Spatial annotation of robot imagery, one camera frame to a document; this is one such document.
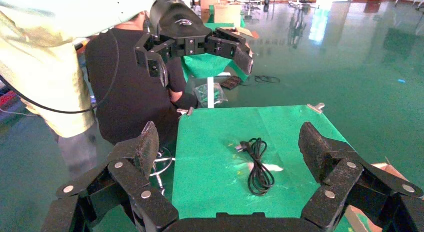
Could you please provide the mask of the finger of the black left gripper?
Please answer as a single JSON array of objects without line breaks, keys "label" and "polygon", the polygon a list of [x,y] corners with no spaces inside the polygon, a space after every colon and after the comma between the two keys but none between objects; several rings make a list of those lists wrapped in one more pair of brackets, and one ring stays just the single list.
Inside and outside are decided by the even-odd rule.
[{"label": "finger of the black left gripper", "polygon": [[223,28],[216,28],[206,36],[204,48],[206,53],[233,60],[244,74],[251,74],[253,58],[244,37]]},{"label": "finger of the black left gripper", "polygon": [[159,78],[163,87],[169,83],[166,63],[175,57],[176,41],[161,41],[151,33],[144,33],[134,47],[136,63],[145,68],[150,77]]}]

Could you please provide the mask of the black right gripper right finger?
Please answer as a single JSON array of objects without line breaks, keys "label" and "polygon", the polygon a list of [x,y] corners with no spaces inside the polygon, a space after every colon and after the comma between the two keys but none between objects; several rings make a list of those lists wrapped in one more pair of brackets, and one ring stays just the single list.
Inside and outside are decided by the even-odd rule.
[{"label": "black right gripper right finger", "polygon": [[369,164],[348,143],[322,136],[310,122],[301,126],[298,146],[319,184],[301,217],[320,231],[334,231],[348,206],[383,231],[423,231],[421,188]]}]

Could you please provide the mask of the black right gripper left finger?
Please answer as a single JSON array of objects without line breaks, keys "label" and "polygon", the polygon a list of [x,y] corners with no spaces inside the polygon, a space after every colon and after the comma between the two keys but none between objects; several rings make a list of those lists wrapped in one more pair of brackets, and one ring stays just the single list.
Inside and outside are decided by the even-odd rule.
[{"label": "black right gripper left finger", "polygon": [[148,122],[138,137],[117,143],[104,163],[61,185],[41,230],[92,231],[119,205],[138,231],[164,231],[177,221],[177,209],[149,181],[158,136]]}]

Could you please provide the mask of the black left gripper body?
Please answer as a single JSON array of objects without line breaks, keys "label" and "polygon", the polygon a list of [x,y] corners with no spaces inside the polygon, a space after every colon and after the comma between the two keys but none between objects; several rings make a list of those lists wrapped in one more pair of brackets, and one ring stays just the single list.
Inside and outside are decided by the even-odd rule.
[{"label": "black left gripper body", "polygon": [[161,57],[204,54],[207,28],[194,11],[180,0],[155,0],[150,9],[150,22],[157,36],[153,51]]}]

